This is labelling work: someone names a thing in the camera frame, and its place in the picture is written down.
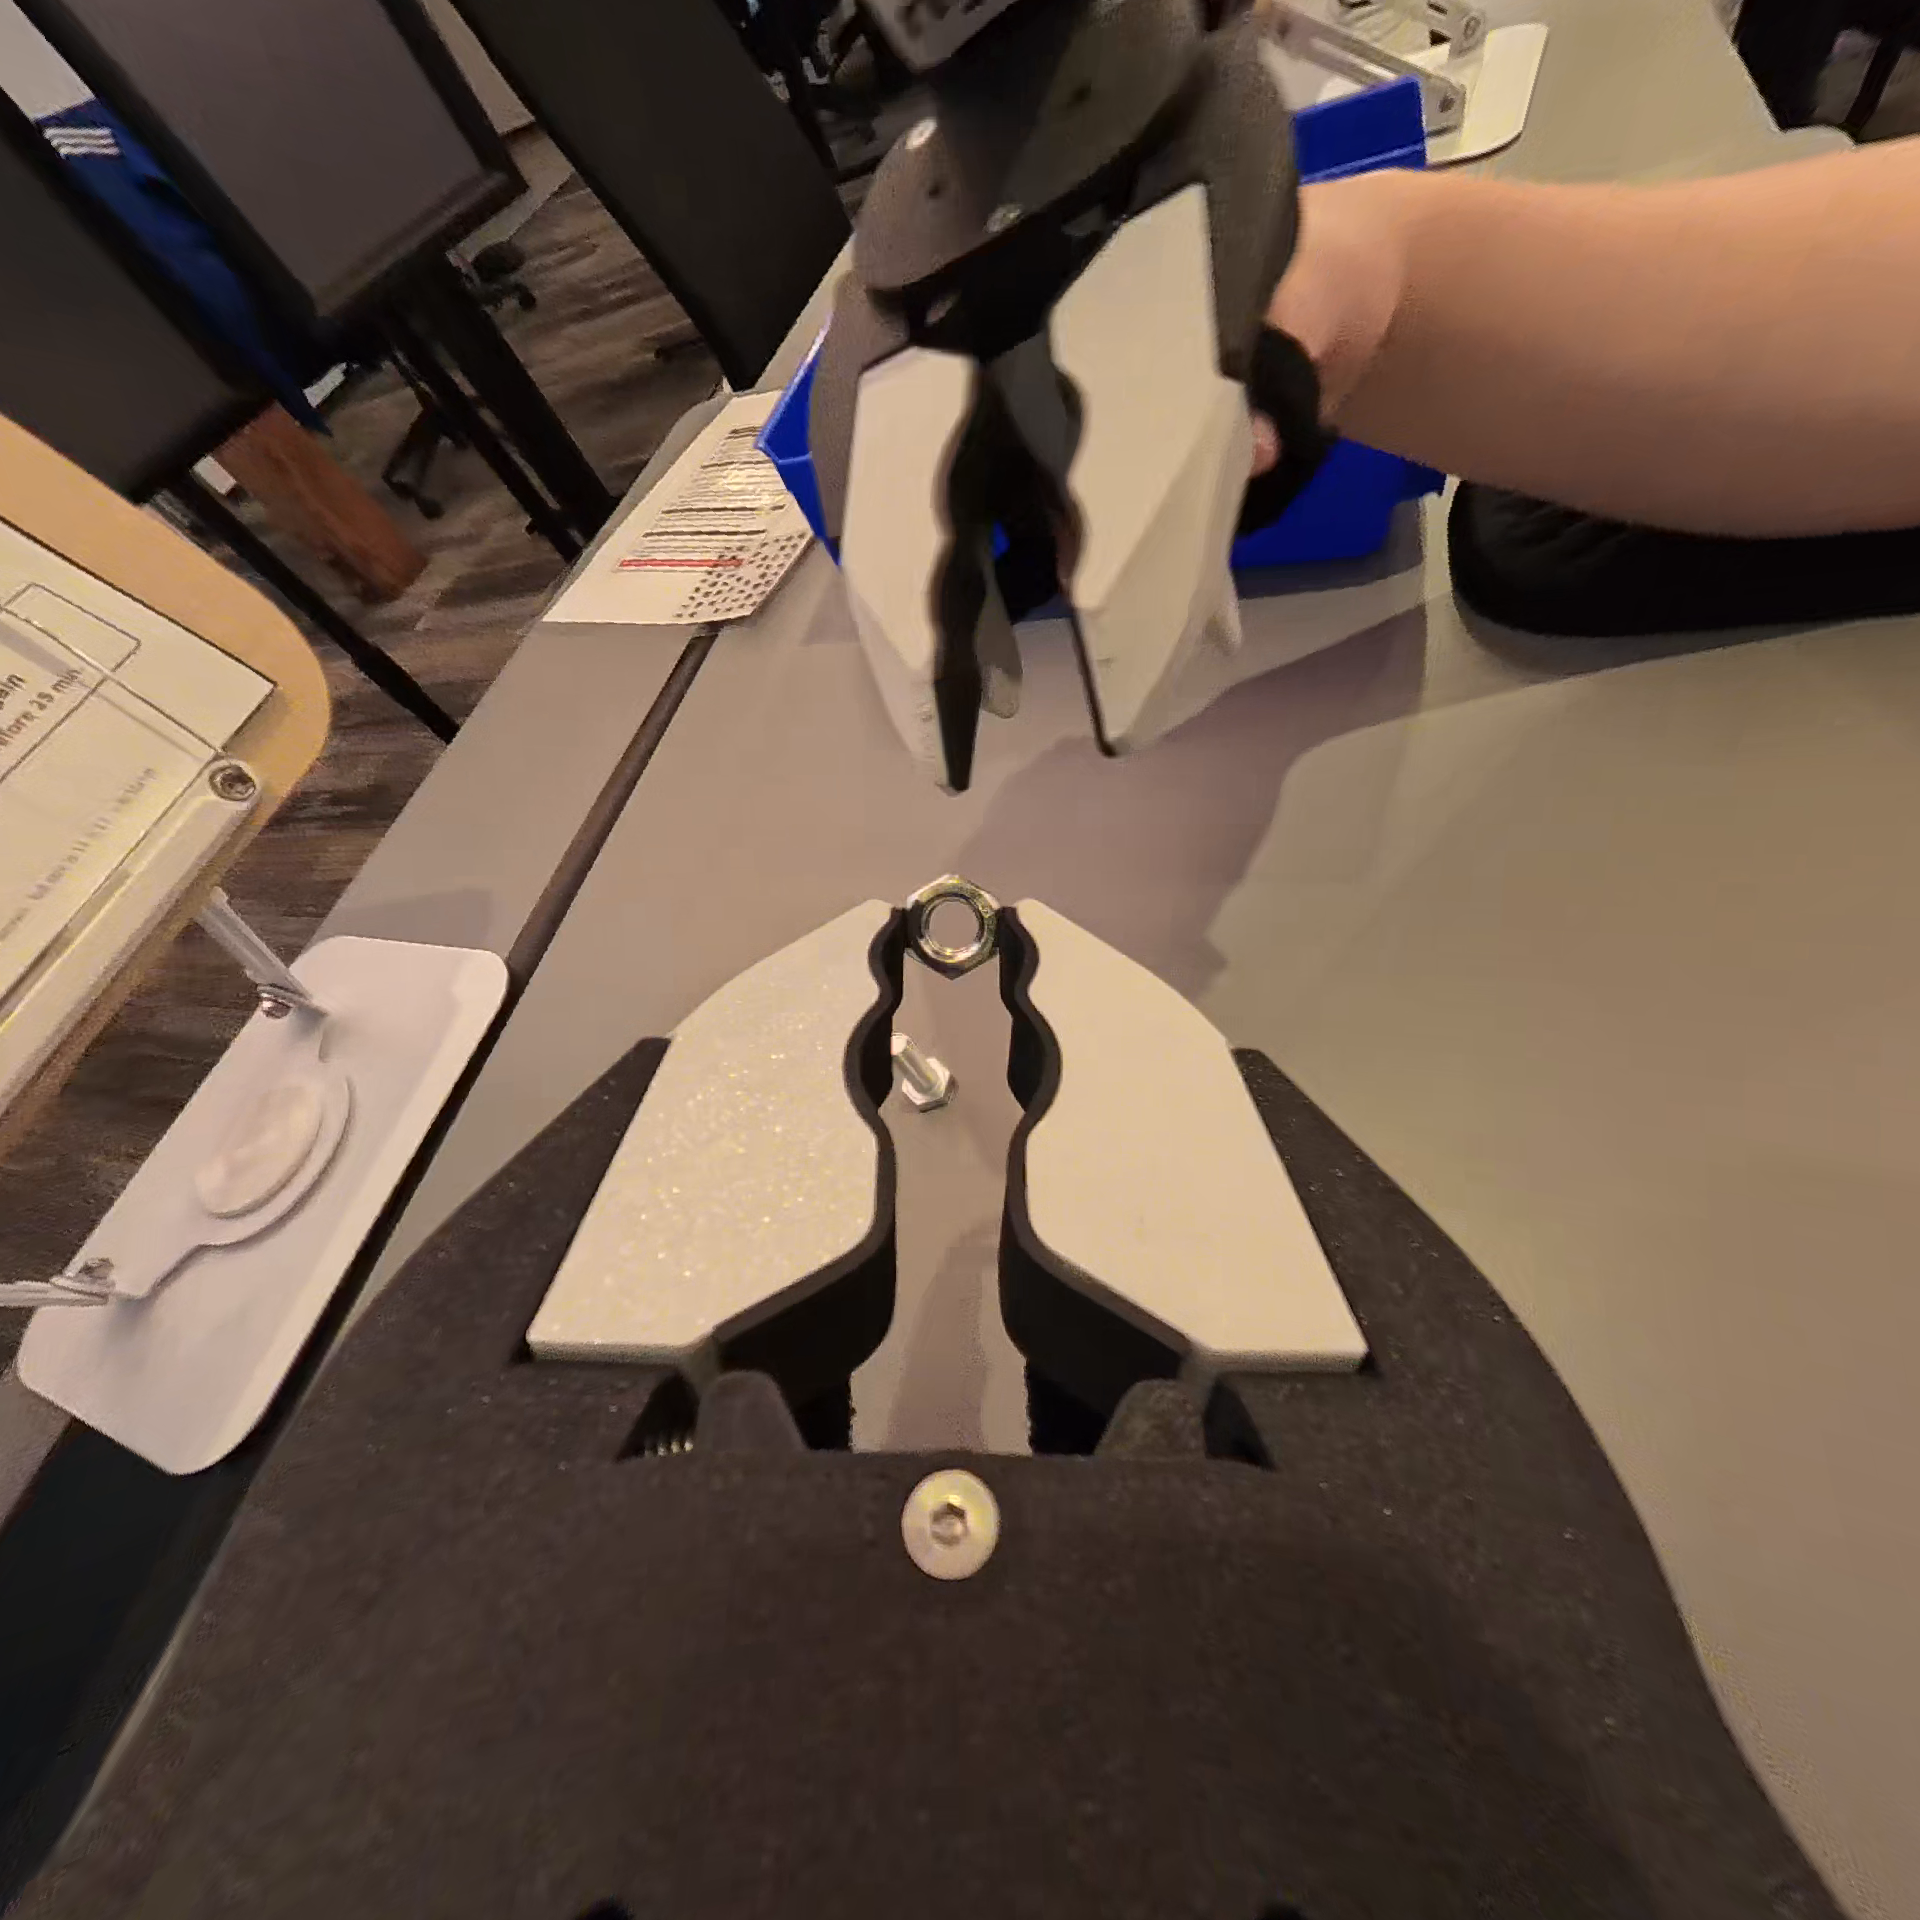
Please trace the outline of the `large steel nut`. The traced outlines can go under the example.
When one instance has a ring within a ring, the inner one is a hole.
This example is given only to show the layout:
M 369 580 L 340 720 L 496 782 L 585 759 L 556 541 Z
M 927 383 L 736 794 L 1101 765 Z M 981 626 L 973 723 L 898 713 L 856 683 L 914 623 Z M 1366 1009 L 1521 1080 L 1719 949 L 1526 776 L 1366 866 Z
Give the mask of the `large steel nut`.
M 1002 906 L 971 879 L 946 874 L 916 887 L 906 906 L 914 959 L 943 978 L 961 978 L 996 957 Z

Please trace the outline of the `printed instruction poster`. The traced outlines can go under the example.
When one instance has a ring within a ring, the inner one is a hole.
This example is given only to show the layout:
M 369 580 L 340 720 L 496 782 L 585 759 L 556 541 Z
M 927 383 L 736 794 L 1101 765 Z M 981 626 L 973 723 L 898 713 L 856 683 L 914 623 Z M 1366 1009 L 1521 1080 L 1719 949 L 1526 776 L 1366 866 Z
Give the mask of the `printed instruction poster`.
M 2 532 L 2 1101 L 37 1080 L 216 852 L 261 780 L 272 679 Z

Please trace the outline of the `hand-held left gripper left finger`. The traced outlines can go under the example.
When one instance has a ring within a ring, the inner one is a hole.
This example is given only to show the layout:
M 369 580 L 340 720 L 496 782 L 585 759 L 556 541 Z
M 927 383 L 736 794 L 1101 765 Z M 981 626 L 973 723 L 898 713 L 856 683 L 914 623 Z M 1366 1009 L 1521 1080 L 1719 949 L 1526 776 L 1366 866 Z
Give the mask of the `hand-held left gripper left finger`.
M 894 1087 L 904 910 L 856 903 L 672 1033 L 524 1330 L 544 1362 L 628 1362 L 705 1395 L 774 1381 L 805 1440 L 852 1443 L 852 1376 L 898 1297 Z

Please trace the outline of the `black panel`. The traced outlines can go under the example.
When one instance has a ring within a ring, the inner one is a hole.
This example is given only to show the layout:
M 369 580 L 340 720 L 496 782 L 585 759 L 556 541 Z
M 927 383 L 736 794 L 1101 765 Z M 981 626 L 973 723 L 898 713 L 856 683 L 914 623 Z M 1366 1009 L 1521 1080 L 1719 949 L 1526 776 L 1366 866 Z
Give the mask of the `black panel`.
M 754 392 L 851 214 L 829 167 L 712 3 L 457 3 L 515 97 Z

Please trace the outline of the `person's right hand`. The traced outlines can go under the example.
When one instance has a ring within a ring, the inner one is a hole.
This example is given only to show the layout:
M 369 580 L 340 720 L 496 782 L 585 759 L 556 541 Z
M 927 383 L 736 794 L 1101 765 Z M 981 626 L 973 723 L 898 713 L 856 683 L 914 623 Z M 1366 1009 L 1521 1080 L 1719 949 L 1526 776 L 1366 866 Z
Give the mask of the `person's right hand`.
M 1412 416 L 1419 378 L 1397 369 L 1391 335 L 1441 191 L 1437 173 L 1405 168 L 1305 184 L 1294 250 L 1263 312 L 1306 358 L 1319 430 L 1354 427 L 1431 466 L 1443 459 Z

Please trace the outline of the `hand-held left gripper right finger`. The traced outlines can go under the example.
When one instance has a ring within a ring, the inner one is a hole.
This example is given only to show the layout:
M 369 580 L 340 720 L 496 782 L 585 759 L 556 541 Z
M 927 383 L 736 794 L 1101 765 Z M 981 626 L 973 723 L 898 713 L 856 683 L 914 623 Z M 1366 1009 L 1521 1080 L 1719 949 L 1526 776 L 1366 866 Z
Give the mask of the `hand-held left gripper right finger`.
M 1025 899 L 1000 939 L 1009 1140 L 1000 1319 L 1030 1443 L 1092 1453 L 1136 1386 L 1352 1376 L 1361 1319 L 1241 1072 L 1186 995 Z

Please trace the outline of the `black framed display board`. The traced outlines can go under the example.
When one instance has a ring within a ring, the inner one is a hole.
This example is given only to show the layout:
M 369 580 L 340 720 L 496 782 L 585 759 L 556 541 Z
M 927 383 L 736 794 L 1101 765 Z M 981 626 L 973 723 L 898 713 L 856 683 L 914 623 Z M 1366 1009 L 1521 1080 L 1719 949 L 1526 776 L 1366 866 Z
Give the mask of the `black framed display board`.
M 575 559 L 614 495 L 454 250 L 523 191 L 419 4 L 20 4 L 313 344 L 374 344 Z M 442 742 L 457 721 L 195 476 L 269 387 L 4 94 L 4 422 L 109 491 L 171 495 Z

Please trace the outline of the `wooden board document stand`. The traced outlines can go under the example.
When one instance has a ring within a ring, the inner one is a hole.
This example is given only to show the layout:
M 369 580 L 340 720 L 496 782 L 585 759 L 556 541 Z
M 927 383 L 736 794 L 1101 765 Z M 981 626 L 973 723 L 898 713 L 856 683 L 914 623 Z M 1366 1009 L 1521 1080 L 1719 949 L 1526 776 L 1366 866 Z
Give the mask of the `wooden board document stand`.
M 261 804 L 69 1043 L 4 1104 L 13 1142 L 190 927 L 242 971 L 252 1014 L 62 1262 L 4 1276 L 4 1453 L 25 1403 L 166 1477 L 225 1460 L 269 1414 L 491 1021 L 491 951 L 336 935 L 282 962 L 223 894 L 313 769 L 331 701 L 306 636 L 254 589 L 4 422 L 2 520 L 272 679 L 234 742 Z

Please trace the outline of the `white base metal arm stand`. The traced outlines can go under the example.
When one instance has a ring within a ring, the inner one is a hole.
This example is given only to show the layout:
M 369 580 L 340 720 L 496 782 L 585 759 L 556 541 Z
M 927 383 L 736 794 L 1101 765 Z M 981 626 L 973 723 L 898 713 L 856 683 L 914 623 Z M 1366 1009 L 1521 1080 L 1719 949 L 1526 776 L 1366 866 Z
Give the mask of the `white base metal arm stand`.
M 1305 179 L 1454 168 L 1525 133 L 1549 27 L 1467 3 L 1263 7 Z

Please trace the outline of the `laminated printed instruction sheet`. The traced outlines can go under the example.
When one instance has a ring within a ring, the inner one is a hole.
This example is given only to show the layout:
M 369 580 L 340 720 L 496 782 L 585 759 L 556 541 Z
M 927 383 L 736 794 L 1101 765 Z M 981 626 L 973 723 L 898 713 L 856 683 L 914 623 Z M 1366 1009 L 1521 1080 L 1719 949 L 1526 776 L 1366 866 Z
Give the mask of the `laminated printed instruction sheet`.
M 753 618 L 814 547 L 763 452 L 778 394 L 732 396 L 610 529 L 547 618 L 694 628 Z

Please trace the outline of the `blue plastic bin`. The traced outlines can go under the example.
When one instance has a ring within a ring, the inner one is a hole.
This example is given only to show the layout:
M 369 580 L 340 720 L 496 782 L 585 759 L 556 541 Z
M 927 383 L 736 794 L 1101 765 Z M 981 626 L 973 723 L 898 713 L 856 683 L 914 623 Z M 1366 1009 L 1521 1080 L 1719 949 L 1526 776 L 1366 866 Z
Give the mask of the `blue plastic bin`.
M 1429 165 L 1429 133 L 1412 79 L 1299 108 L 1291 138 L 1297 171 L 1306 184 L 1392 168 L 1421 171 Z M 811 351 L 760 430 L 758 450 L 834 559 L 837 544 L 826 532 L 807 437 L 814 363 L 818 354 Z M 1237 541 L 1234 572 L 1368 559 L 1385 544 L 1397 510 L 1437 491 L 1441 484 L 1434 466 L 1340 438 L 1285 514 Z

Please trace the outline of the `person's right forearm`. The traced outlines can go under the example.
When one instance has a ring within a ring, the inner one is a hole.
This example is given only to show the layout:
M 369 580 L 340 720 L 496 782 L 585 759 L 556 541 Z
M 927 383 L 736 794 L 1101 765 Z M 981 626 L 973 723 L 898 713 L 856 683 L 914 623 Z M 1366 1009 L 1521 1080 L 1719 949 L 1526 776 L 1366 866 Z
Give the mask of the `person's right forearm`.
M 1361 438 L 1704 536 L 1918 518 L 1918 153 L 1879 141 L 1658 187 L 1381 173 L 1354 240 Z

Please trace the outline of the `wooden post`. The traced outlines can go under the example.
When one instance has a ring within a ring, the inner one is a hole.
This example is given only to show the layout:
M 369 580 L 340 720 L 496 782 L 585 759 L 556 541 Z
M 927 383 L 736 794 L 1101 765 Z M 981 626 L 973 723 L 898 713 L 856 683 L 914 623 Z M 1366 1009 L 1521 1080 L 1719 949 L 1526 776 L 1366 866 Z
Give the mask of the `wooden post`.
M 211 464 L 369 606 L 398 601 L 430 568 L 397 518 L 351 476 L 322 437 L 277 403 L 216 445 Z

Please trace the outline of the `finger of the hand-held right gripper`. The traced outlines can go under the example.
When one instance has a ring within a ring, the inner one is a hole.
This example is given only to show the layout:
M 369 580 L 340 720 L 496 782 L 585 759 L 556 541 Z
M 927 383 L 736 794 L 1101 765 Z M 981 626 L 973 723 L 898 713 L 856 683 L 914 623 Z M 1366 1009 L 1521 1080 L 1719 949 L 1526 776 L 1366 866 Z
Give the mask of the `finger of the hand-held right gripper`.
M 1207 190 L 1180 187 L 1115 226 L 1048 321 L 1079 403 L 1067 601 L 1113 756 L 1218 694 L 1241 649 L 1231 547 L 1253 432 L 1218 366 L 1212 255 Z
M 1021 703 L 995 524 L 956 499 L 983 475 L 991 425 L 963 355 L 906 349 L 856 389 L 841 578 L 882 712 L 948 794 L 971 787 L 981 720 Z

